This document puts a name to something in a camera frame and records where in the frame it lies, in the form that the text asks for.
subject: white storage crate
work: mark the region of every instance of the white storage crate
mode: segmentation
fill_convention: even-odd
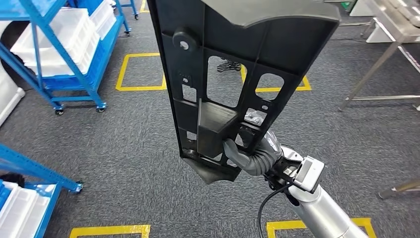
[[[80,71],[87,73],[90,62],[86,61],[92,60],[99,40],[99,36],[95,33],[95,25],[89,19],[87,9],[62,8],[51,21],[50,27]],[[37,34],[42,75],[46,77],[73,75],[74,73],[39,28],[37,28]],[[36,74],[38,73],[30,24],[10,51],[21,57],[25,66]]]
[[[17,238],[32,238],[35,236],[49,202],[49,197],[38,196],[32,211],[26,215],[25,222],[16,236]]]
[[[79,68],[82,74],[88,73],[89,67],[91,65],[93,56],[95,54],[96,48],[99,43],[99,35],[91,30],[91,36],[87,43],[84,45],[80,45],[80,49],[82,49],[82,54],[78,55],[78,57],[73,58],[74,63]],[[25,63],[25,66],[33,70],[36,74],[38,74],[37,63],[36,62],[28,62]],[[74,75],[74,72],[70,69],[67,63],[61,58],[61,61],[55,62],[41,62],[41,70],[42,75],[44,77],[55,76],[55,75]]]
[[[108,1],[102,1],[92,13],[90,19],[95,24],[95,30],[101,37],[101,40],[105,38],[116,22],[114,11]]]
[[[0,237],[15,238],[35,205],[39,195],[35,190],[20,188],[15,183],[3,182],[11,193],[0,211]]]
[[[10,23],[11,21],[0,21],[0,35]],[[23,89],[16,86],[0,64],[0,126],[23,96],[25,96]]]

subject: yellow tape square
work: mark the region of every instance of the yellow tape square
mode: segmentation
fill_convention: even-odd
[[[165,75],[162,77],[161,86],[141,86],[141,87],[123,87],[122,80],[124,79],[125,71],[127,70],[128,60],[131,57],[153,57],[160,56],[159,53],[139,53],[139,54],[127,54],[122,62],[121,70],[119,72],[117,84],[115,86],[118,91],[153,91],[153,90],[166,90],[166,79]]]
[[[69,238],[82,236],[105,236],[123,234],[141,234],[149,238],[150,225],[112,226],[112,227],[76,227],[71,230]]]
[[[241,78],[242,78],[242,83],[245,83],[245,78],[247,76],[247,72],[246,72],[246,68],[245,66],[241,65]],[[296,88],[296,91],[311,91],[312,87],[309,84],[308,78],[303,77],[302,79],[303,82],[303,86],[299,86]],[[256,88],[255,92],[256,93],[262,93],[262,92],[280,92],[281,88]]]
[[[140,7],[140,13],[149,13],[149,10],[146,10],[146,0],[142,0],[142,6]]]
[[[376,238],[375,231],[373,231],[370,218],[352,218],[352,221],[359,227],[364,227],[369,238]],[[282,221],[282,222],[267,222],[268,238],[276,238],[275,231],[277,230],[291,230],[291,229],[306,229],[307,227],[302,221]]]

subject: blue metal shelf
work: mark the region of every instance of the blue metal shelf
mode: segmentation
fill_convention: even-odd
[[[50,22],[66,0],[37,0],[34,5],[46,22]],[[29,21],[30,16],[19,0],[6,0],[0,4],[0,20]]]
[[[47,209],[34,236],[36,238],[42,238],[44,236],[61,189],[66,188],[70,192],[79,193],[83,188],[82,183],[72,181],[2,144],[0,144],[0,170],[34,176],[43,181],[25,184],[25,188],[35,190],[40,196],[50,198]]]
[[[111,57],[112,50],[115,46],[117,36],[121,29],[124,18],[117,16],[117,21],[114,23],[111,30],[105,36],[105,38],[99,41],[98,47],[92,59],[89,71],[85,74],[85,78],[89,85],[94,89],[98,90],[99,85],[102,81],[106,66],[108,65],[109,58]],[[76,76],[72,75],[60,75],[54,77],[44,77],[45,87],[52,91],[74,91],[74,90],[85,90],[80,84]]]
[[[71,6],[85,7],[89,13],[104,0],[69,0]],[[99,84],[101,83],[104,71],[108,64],[115,41],[118,37],[121,25],[124,24],[125,33],[128,35],[131,29],[128,27],[119,0],[115,0],[119,16],[117,21],[108,33],[106,38],[98,43],[95,55],[87,74],[83,75],[74,63],[66,49],[63,47],[53,30],[49,26],[59,9],[65,4],[66,0],[8,0],[7,3],[0,4],[0,20],[30,20],[37,65],[40,65],[38,38],[35,27],[38,26],[46,38],[55,47],[68,67],[74,72],[74,76],[60,75],[54,77],[42,77],[41,67],[38,66],[38,75],[33,75],[6,47],[0,43],[0,57],[6,61],[25,81],[27,81],[36,91],[38,91],[55,109],[55,113],[62,114],[63,105],[60,102],[67,101],[94,101],[98,112],[103,112],[106,103],[102,101],[98,94]],[[55,97],[53,91],[86,91],[88,96],[69,96]]]
[[[136,19],[136,20],[139,19],[139,13],[140,12],[137,11],[134,0],[130,0],[130,3],[128,3],[128,4],[122,4],[121,7],[131,7],[133,9],[134,19]]]

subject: silver robot arm segment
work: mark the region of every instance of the silver robot arm segment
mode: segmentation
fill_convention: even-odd
[[[288,189],[286,195],[293,210],[313,235],[316,238],[368,238],[319,184],[316,184],[313,193],[309,192],[312,190],[310,184],[319,180],[316,175],[321,175],[319,170],[323,170],[323,163],[311,157],[302,158],[296,151],[288,147],[281,146],[281,148],[286,159],[302,159],[301,164],[303,165],[299,171],[285,171],[295,177],[294,182],[297,182],[297,185]],[[303,171],[302,168],[307,163],[305,161],[310,162],[312,166]]]

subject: plastic car part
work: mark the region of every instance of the plastic car part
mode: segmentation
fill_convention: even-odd
[[[338,8],[308,0],[148,0],[162,60],[181,157],[206,182],[234,181],[240,168],[227,163],[223,140],[251,137],[239,149],[252,153],[286,106],[339,24]],[[207,96],[208,60],[218,56],[247,69],[236,107]],[[284,79],[273,100],[255,94],[265,73]],[[196,100],[182,87],[196,89]],[[245,120],[248,109],[266,114]],[[187,137],[196,134],[196,139]]]

